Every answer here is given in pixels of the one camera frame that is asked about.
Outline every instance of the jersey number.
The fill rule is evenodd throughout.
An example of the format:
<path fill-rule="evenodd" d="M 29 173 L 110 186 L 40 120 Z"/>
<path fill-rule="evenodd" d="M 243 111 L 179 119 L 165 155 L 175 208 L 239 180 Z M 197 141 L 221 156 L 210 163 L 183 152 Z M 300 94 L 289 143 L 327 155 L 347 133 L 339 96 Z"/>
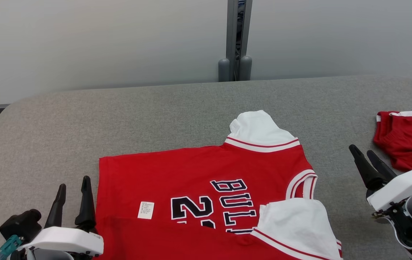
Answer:
<path fill-rule="evenodd" d="M 172 219 L 186 218 L 186 210 L 193 214 L 194 217 L 208 217 L 214 212 L 212 200 L 208 196 L 200 196 L 199 203 L 201 207 L 196 205 L 196 203 L 187 196 L 172 198 Z"/>

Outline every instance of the gray table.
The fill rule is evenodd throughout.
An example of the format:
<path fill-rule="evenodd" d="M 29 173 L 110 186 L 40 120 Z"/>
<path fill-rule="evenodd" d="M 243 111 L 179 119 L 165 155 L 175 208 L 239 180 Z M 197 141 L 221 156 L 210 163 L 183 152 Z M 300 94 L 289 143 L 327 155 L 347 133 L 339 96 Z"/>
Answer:
<path fill-rule="evenodd" d="M 45 94 L 0 115 L 0 224 L 36 208 L 41 224 L 66 183 L 64 226 L 79 211 L 82 177 L 98 186 L 106 155 L 220 145 L 241 112 L 263 109 L 300 139 L 319 175 L 323 202 L 344 258 L 405 260 L 389 225 L 372 208 L 348 146 L 372 149 L 376 113 L 412 110 L 412 81 L 348 76 L 96 89 Z"/>

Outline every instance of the white tag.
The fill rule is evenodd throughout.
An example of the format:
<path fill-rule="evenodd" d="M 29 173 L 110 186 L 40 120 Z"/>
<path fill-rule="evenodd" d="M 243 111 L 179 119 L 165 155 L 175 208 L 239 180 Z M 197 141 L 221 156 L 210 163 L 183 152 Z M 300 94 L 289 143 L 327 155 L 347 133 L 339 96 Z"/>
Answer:
<path fill-rule="evenodd" d="M 138 209 L 138 218 L 151 219 L 153 216 L 154 202 L 140 202 L 140 209 Z"/>

